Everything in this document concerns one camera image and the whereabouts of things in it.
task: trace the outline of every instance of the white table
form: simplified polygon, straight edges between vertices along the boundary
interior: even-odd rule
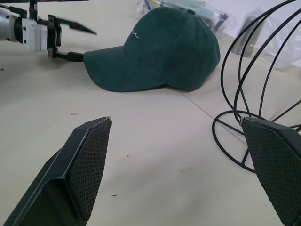
[[[38,10],[42,18],[76,18],[96,30],[98,36],[63,29],[60,50],[85,52],[123,45],[137,22],[130,17],[134,2],[39,3]],[[231,41],[220,41],[222,56]],[[231,162],[213,140],[213,117],[229,109],[218,82],[220,66],[190,93],[108,92],[90,80],[83,63],[49,61],[45,53],[29,53],[10,42],[0,43],[0,67],[0,224],[75,127],[111,116],[105,171],[88,226],[282,225],[256,175]],[[266,67],[258,63],[250,84],[259,82]],[[296,76],[271,78],[271,92],[279,93],[280,84],[286,91],[264,112],[268,116],[300,98],[300,70],[290,70]],[[245,93],[255,107],[252,85]],[[225,86],[233,99],[237,74],[232,67]],[[267,94],[268,101],[273,98]],[[300,122],[294,112],[283,123]],[[222,126],[218,135],[237,153],[246,148]]]

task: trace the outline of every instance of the black wire hat stand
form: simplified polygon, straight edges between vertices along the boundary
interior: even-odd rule
[[[220,113],[213,121],[213,124],[212,124],[212,133],[213,133],[213,137],[214,137],[214,140],[215,142],[217,143],[218,147],[222,150],[222,152],[229,158],[231,159],[234,163],[236,163],[238,166],[252,172],[252,173],[255,173],[255,170],[246,166],[246,160],[248,158],[248,155],[249,155],[249,151],[248,149],[245,150],[245,154],[244,154],[244,157],[243,159],[241,160],[238,160],[236,158],[234,158],[229,152],[227,152],[225,150],[225,148],[221,145],[217,135],[216,135],[216,131],[215,131],[215,127],[216,127],[216,124],[217,122],[227,128],[229,128],[230,130],[233,130],[241,135],[244,135],[243,132],[241,132],[240,130],[234,128],[233,126],[229,125],[228,123],[225,123],[224,121],[222,121],[220,118],[226,114],[234,114],[234,117],[236,119],[236,121],[240,124],[242,118],[243,118],[243,115],[247,116],[247,117],[254,117],[254,118],[258,118],[258,119],[264,119],[262,116],[261,116],[261,113],[262,113],[262,106],[263,106],[263,101],[264,101],[264,94],[265,94],[265,90],[266,90],[266,86],[268,84],[268,80],[269,80],[269,77],[270,77],[270,74],[272,72],[272,69],[274,67],[274,64],[278,58],[278,56],[280,55],[283,47],[285,46],[285,44],[287,43],[287,41],[289,40],[289,38],[291,37],[291,35],[294,33],[294,31],[298,28],[298,26],[301,24],[301,20],[295,25],[295,27],[291,30],[291,32],[288,34],[288,36],[286,37],[286,39],[283,41],[281,47],[279,48],[279,51],[277,52],[270,68],[269,68],[269,72],[266,76],[266,79],[265,79],[265,82],[264,82],[264,85],[263,85],[263,89],[262,89],[262,93],[261,93],[261,100],[260,100],[260,106],[259,106],[259,112],[258,114],[254,114],[252,112],[250,112],[249,110],[249,106],[247,104],[247,101],[246,101],[246,97],[244,95],[244,92],[243,92],[243,89],[242,89],[242,85],[249,73],[249,71],[251,70],[252,66],[254,65],[255,61],[257,60],[258,56],[260,55],[260,53],[264,50],[264,48],[269,44],[269,42],[277,35],[277,33],[285,26],[287,25],[291,20],[293,20],[296,16],[298,16],[300,13],[301,13],[301,8],[299,8],[295,13],[293,13],[290,17],[288,17],[270,36],[269,38],[263,43],[263,45],[259,48],[259,50],[257,51],[257,53],[255,54],[255,56],[253,57],[253,59],[251,60],[250,64],[247,66],[245,72],[243,73],[243,75],[241,76],[241,65],[242,65],[242,60],[243,60],[243,56],[244,56],[244,52],[246,50],[246,47],[248,45],[248,42],[249,40],[251,39],[252,35],[255,33],[255,31],[260,27],[260,25],[265,21],[265,19],[267,19],[271,14],[273,14],[276,10],[280,9],[281,7],[289,4],[289,3],[292,3],[294,1],[297,1],[297,0],[287,0],[273,8],[271,8],[270,10],[266,11],[265,13],[263,13],[262,15],[260,15],[259,17],[257,17],[254,21],[252,21],[236,38],[235,40],[233,41],[233,43],[231,44],[230,48],[228,49],[227,53],[226,53],[226,56],[225,56],[225,59],[223,61],[223,64],[222,64],[222,69],[221,69],[221,88],[222,88],[222,94],[227,102],[227,104],[229,105],[229,107],[231,108],[231,110],[229,111],[225,111],[225,112],[222,112]],[[242,53],[240,55],[240,60],[239,60],[239,65],[238,65],[238,82],[239,82],[239,85],[238,85],[238,88],[236,90],[236,93],[235,93],[235,97],[234,97],[234,104],[232,105],[226,95],[226,92],[225,92],[225,88],[224,88],[224,70],[225,70],[225,65],[227,63],[227,59],[229,57],[229,54],[231,53],[231,50],[232,48],[234,47],[234,45],[237,43],[237,41],[239,40],[239,38],[250,28],[252,27],[255,23],[258,24],[254,27],[253,31],[250,33],[250,36],[248,37],[244,47],[243,47],[243,50],[242,50]],[[241,110],[237,110],[237,104],[238,104],[238,97],[239,97],[239,94],[241,94],[241,97],[243,99],[243,102],[244,102],[244,105],[246,107],[246,111],[241,111]],[[272,122],[277,122],[277,120],[279,120],[281,117],[283,117],[284,115],[286,115],[288,112],[290,112],[291,110],[293,110],[296,106],[298,106],[299,104],[301,104],[301,100],[297,101],[293,106],[287,108],[287,110],[285,110],[283,113],[281,113],[279,116],[277,116],[276,118],[272,119],[271,121]],[[298,125],[292,125],[292,126],[289,126],[290,128],[293,128],[295,129],[297,132],[300,132],[301,131],[301,124],[298,124]]]

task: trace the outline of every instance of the textured rubber pad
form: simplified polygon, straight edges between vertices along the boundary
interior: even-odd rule
[[[270,121],[244,118],[242,128],[256,175],[281,222],[301,221],[301,136]]]
[[[103,177],[111,122],[92,129],[68,173],[68,184],[78,208],[88,221]]]

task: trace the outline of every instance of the green baseball cap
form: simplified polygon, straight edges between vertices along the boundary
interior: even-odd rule
[[[84,63],[91,79],[109,91],[163,85],[196,90],[220,58],[215,35],[194,11],[162,7],[141,18],[123,46],[87,52]]]

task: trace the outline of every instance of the cap button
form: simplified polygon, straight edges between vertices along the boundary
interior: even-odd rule
[[[195,13],[196,13],[195,11],[191,10],[190,8],[187,10],[187,12],[188,12],[188,13],[191,13],[191,14],[193,14],[193,15],[195,15]]]

